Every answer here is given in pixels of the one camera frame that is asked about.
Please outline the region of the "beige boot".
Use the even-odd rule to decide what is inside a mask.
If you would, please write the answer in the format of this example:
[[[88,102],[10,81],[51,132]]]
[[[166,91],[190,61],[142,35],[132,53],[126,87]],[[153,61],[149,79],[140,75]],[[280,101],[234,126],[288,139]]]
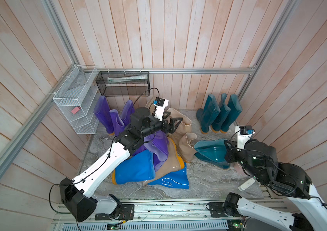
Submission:
[[[167,112],[171,113],[168,120],[170,118],[174,118],[174,117],[182,117],[183,118],[182,122],[179,124],[179,126],[176,129],[176,131],[174,132],[174,134],[171,134],[171,133],[168,134],[168,136],[175,143],[178,143],[180,141],[180,139],[186,133],[191,133],[192,132],[192,121],[187,116],[185,116],[184,114],[182,114],[181,112],[179,112],[178,110],[176,110],[174,108],[167,109]]]
[[[154,105],[154,101],[156,100],[156,96],[152,96],[146,103],[145,107],[148,108],[151,112],[151,114],[154,112],[155,110],[155,105]]]
[[[178,155],[177,153],[177,147],[174,141],[171,138],[168,138],[169,144],[168,144],[168,158],[163,163],[163,165],[159,168],[159,170],[155,174],[155,178],[153,180],[147,180],[143,182],[143,185],[147,185],[148,183],[151,183],[153,181],[156,181],[165,175],[179,171],[184,169],[184,161],[183,159]]]
[[[197,153],[191,144],[196,139],[197,135],[195,133],[186,133],[179,141],[178,153],[186,163],[190,163]]]

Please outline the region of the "large teal boot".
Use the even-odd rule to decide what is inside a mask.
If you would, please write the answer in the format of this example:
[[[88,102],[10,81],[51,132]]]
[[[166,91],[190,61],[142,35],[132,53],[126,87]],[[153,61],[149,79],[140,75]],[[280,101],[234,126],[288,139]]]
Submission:
[[[227,139],[212,141],[198,141],[194,145],[195,156],[207,163],[213,164],[223,169],[228,169],[231,164],[225,160],[227,148],[224,144]]]

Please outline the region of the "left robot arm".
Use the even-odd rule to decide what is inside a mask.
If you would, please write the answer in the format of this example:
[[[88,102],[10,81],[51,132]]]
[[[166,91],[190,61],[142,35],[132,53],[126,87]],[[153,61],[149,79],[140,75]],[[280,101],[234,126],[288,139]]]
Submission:
[[[94,192],[112,173],[117,183],[155,178],[153,152],[139,152],[145,137],[155,137],[157,132],[174,133],[183,119],[153,116],[148,108],[138,108],[130,116],[130,124],[112,140],[110,148],[93,165],[80,175],[63,179],[59,184],[62,203],[76,222],[83,222],[94,212],[112,214],[118,205],[110,196],[96,197]]]

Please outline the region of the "beige boot under pile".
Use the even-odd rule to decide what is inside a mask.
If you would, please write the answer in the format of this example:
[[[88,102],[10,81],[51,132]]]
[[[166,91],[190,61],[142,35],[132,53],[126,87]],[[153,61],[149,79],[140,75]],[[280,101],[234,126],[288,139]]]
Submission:
[[[177,147],[174,141],[171,138],[168,138],[169,144],[168,144],[168,158],[163,163],[163,165],[159,168],[159,170],[155,174],[155,178],[153,180],[147,180],[143,182],[143,185],[147,185],[148,183],[151,183],[153,181],[156,181],[165,175],[179,171],[184,169],[184,161],[183,159],[178,155],[177,153]]]

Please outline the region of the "purple boot lying centre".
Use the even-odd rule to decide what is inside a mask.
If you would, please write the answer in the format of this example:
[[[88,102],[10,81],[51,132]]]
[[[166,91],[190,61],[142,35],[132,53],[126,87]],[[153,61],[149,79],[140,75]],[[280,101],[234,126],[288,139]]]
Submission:
[[[136,156],[137,154],[145,151],[145,150],[149,150],[151,151],[151,142],[145,142],[134,154],[132,154],[132,156]]]

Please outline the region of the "teal boot standing back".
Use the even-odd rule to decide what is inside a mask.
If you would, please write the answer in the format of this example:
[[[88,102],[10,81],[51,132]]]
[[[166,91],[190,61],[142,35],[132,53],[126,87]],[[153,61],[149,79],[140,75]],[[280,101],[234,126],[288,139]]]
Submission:
[[[238,118],[238,116],[242,112],[242,106],[236,94],[232,94],[230,96],[230,99],[228,101],[228,107],[230,108],[230,112],[221,126],[220,131],[222,133],[228,132],[230,125]]]

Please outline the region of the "blue boot on top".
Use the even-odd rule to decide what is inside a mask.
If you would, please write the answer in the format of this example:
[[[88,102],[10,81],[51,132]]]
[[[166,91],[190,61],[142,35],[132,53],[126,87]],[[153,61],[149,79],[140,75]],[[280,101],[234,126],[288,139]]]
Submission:
[[[142,182],[153,180],[155,170],[153,164],[153,153],[145,150],[123,161],[112,173],[112,182],[115,185],[128,182]]]

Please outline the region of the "blue boot underneath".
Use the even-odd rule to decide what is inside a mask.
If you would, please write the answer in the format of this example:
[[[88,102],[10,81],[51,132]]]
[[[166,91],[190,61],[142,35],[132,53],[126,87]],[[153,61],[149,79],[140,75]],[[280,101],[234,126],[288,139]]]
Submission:
[[[189,180],[187,177],[187,164],[184,163],[184,168],[170,172],[165,176],[155,180],[153,182],[148,183],[148,185],[161,185],[171,189],[189,189]]]

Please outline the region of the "purple boot far left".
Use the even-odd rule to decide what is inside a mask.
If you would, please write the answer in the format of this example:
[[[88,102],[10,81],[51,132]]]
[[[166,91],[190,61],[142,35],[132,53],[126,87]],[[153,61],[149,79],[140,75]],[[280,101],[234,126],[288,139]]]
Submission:
[[[100,96],[94,108],[94,115],[99,122],[105,127],[108,134],[114,133],[112,118],[110,116],[110,107],[106,97]]]

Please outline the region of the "black mesh basket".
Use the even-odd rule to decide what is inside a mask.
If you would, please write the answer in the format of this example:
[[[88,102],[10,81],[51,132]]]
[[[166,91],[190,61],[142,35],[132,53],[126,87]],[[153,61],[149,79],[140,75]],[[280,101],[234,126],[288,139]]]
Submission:
[[[108,84],[107,77],[108,76],[137,76],[148,74],[149,78],[144,83],[136,83],[136,84]],[[148,89],[150,88],[150,74],[147,71],[137,72],[122,72],[122,71],[100,71],[96,78],[96,85],[98,86],[102,95],[106,97],[138,97],[140,95],[149,95]]]

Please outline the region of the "paper in black basket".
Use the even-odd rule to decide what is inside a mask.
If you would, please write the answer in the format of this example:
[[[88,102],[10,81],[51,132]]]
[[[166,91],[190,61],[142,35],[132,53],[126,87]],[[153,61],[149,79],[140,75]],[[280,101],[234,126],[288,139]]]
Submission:
[[[137,76],[108,76],[107,83],[108,84],[136,84],[136,83],[144,83],[148,80],[149,75],[137,75]]]

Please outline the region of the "pink eraser block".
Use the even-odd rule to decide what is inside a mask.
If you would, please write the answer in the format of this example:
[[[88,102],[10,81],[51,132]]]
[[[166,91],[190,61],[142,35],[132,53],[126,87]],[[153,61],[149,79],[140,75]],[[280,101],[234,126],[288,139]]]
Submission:
[[[73,115],[75,115],[77,112],[79,112],[81,110],[81,107],[79,107],[79,106],[77,106],[77,107],[75,107],[75,108],[73,108],[72,110],[71,110],[71,113],[73,114]]]

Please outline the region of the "aluminium frame rail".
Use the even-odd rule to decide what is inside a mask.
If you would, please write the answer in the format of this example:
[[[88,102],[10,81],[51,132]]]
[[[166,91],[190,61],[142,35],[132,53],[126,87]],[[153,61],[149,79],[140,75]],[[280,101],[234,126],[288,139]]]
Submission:
[[[255,68],[250,67],[232,67],[232,68],[97,68],[94,66],[88,66],[84,68],[84,70],[93,70],[97,71],[122,71],[122,72],[130,72],[137,71],[143,72],[147,71],[150,74],[253,74],[255,72]]]

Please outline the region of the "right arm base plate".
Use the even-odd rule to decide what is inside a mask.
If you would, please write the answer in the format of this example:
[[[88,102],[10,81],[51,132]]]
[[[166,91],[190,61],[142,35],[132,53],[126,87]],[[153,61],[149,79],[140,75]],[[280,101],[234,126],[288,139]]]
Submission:
[[[238,217],[236,205],[229,202],[209,202],[206,207],[212,218]]]

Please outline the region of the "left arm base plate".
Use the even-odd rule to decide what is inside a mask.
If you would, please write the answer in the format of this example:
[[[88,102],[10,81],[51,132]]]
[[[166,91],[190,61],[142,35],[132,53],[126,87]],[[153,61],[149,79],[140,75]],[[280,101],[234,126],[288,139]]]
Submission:
[[[118,205],[112,214],[96,214],[95,220],[105,221],[129,221],[134,218],[135,205],[134,204],[122,204]]]

